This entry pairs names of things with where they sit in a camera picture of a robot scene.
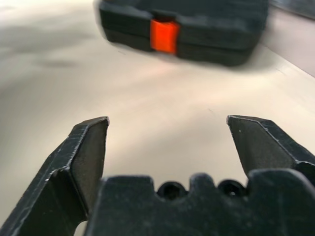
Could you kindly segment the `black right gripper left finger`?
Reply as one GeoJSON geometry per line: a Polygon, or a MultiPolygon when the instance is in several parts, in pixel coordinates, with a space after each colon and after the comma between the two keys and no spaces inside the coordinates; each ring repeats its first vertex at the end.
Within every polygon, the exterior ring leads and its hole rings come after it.
{"type": "Polygon", "coordinates": [[[95,203],[108,126],[108,117],[98,117],[73,127],[2,225],[2,236],[74,235],[95,203]]]}

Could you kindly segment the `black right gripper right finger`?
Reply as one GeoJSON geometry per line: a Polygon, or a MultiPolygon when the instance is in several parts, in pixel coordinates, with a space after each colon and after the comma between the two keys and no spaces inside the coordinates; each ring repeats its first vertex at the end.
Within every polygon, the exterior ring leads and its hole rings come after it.
{"type": "Polygon", "coordinates": [[[244,173],[257,169],[293,169],[315,182],[315,156],[273,121],[228,115],[230,129],[244,173]]]}

